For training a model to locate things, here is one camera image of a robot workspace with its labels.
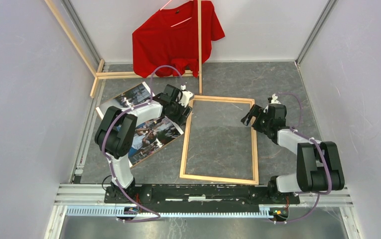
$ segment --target red t-shirt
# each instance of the red t-shirt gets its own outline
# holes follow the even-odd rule
[[[158,66],[170,65],[183,74],[188,67],[195,77],[199,72],[197,0],[152,15],[132,34],[133,70],[146,78]],[[211,1],[202,1],[202,63],[211,55],[211,41],[223,38],[224,32]],[[183,20],[190,20],[171,27]],[[171,68],[156,72],[159,77],[177,73]]]

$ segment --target gray floor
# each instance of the gray floor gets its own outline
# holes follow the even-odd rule
[[[291,208],[290,219],[308,209]],[[267,219],[164,218],[157,222],[119,223],[111,217],[66,217],[62,239],[347,239],[338,208],[317,208],[311,216],[287,225]]]
[[[127,71],[130,66],[111,65],[108,71]],[[106,80],[104,102],[143,79]],[[184,78],[187,89],[198,93],[198,80]],[[155,78],[155,93],[166,84],[179,86],[177,78]],[[207,96],[253,98],[265,106],[267,98],[276,92],[292,92],[300,96],[304,111],[299,131],[319,139],[312,110],[297,69],[292,62],[206,63],[203,65],[203,90]],[[297,101],[290,96],[279,99],[287,106],[287,124],[296,124],[299,116]],[[252,178],[250,133],[240,124],[249,107],[225,103],[196,102],[189,140],[187,173],[206,176]],[[95,122],[93,136],[100,119]],[[137,183],[203,183],[179,178],[183,136],[174,140],[132,169]],[[287,149],[272,143],[265,135],[257,134],[259,181],[266,183],[271,176],[293,173],[296,157]],[[109,175],[106,160],[93,140],[89,145],[81,183],[100,183]]]

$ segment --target pink hanger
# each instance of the pink hanger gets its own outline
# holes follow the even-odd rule
[[[164,9],[170,2],[172,2],[172,1],[173,1],[173,0],[168,1],[163,7],[160,8],[160,10],[163,10],[163,9]],[[184,22],[186,22],[186,21],[188,21],[188,20],[190,20],[190,19],[192,19],[192,17],[189,17],[188,19],[186,19],[186,20],[184,20],[184,21],[181,21],[181,22],[179,22],[179,23],[177,23],[177,24],[174,24],[174,25],[172,25],[171,27],[180,25],[180,24],[182,24],[182,23],[184,23]]]

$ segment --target picture of people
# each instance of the picture of people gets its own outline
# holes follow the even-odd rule
[[[111,106],[115,106],[119,109],[127,109],[138,104],[141,104],[150,98],[150,88],[148,85],[143,82],[130,90],[118,95],[98,107],[96,107],[96,111],[98,115],[103,118],[107,109]]]
[[[130,166],[142,162],[164,145],[183,134],[183,131],[167,117],[148,120],[138,125],[134,131],[133,143],[128,152]]]

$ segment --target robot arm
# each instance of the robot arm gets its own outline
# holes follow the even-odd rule
[[[178,89],[167,85],[164,92],[156,95],[147,106],[132,109],[128,114],[124,114],[115,126],[120,126],[119,131],[112,130],[108,136],[105,151],[110,157],[110,165],[113,167],[115,176],[120,185],[117,185],[116,179],[112,182],[122,188],[127,188],[133,183],[133,175],[130,171],[128,152],[132,146],[134,131],[136,125],[147,120],[155,119],[160,116],[167,116],[170,120],[182,125],[186,122],[192,108],[189,107],[189,101],[193,98],[193,93],[186,91],[184,87]],[[102,144],[107,135],[108,128],[122,111],[114,106],[107,109],[104,118],[95,135],[95,143],[102,149]]]
[[[281,193],[327,190],[325,169],[317,166],[320,156],[315,145],[308,138],[302,137],[302,134],[285,125],[287,109],[277,100],[276,95],[273,95],[268,101],[269,104],[265,108],[254,105],[242,119],[242,123],[248,125],[252,118],[255,118],[252,127],[256,131],[267,135],[272,142],[287,148],[297,156],[296,173],[274,177],[269,185]],[[320,145],[328,165],[332,190],[342,190],[344,175],[336,144],[318,140],[316,142]]]

